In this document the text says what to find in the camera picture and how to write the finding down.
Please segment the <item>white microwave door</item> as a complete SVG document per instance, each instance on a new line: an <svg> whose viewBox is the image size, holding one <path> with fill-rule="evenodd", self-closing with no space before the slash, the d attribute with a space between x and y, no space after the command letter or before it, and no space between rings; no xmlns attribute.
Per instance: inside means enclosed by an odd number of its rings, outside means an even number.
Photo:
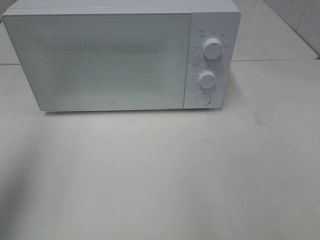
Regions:
<svg viewBox="0 0 320 240"><path fill-rule="evenodd" d="M3 18L46 112L184 106L190 14Z"/></svg>

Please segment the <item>white microwave oven body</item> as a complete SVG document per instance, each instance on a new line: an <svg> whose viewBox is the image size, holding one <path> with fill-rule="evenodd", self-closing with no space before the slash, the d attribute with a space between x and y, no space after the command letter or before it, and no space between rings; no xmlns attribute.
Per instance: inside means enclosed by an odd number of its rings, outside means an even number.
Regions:
<svg viewBox="0 0 320 240"><path fill-rule="evenodd" d="M45 112L221 107L231 0L18 0L2 21Z"/></svg>

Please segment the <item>round white door button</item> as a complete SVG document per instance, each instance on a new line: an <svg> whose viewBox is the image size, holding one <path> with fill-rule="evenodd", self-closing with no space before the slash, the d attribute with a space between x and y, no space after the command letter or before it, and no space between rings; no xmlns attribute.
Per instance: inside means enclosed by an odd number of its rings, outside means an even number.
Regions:
<svg viewBox="0 0 320 240"><path fill-rule="evenodd" d="M207 93L201 93L195 98L195 101L198 105L207 106L211 102L211 96Z"/></svg>

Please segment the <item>white round knob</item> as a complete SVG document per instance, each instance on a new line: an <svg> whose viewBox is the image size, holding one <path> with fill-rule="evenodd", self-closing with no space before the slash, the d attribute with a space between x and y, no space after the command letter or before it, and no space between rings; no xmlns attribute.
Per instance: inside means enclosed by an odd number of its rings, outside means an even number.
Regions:
<svg viewBox="0 0 320 240"><path fill-rule="evenodd" d="M213 88L217 83L217 77L211 70L202 71L198 76L198 84L203 89Z"/></svg>
<svg viewBox="0 0 320 240"><path fill-rule="evenodd" d="M209 59L209 60L214 60L222 54L223 50L223 43L222 41L215 37L212 36L211 38L206 39L202 43L202 52L203 55Z"/></svg>

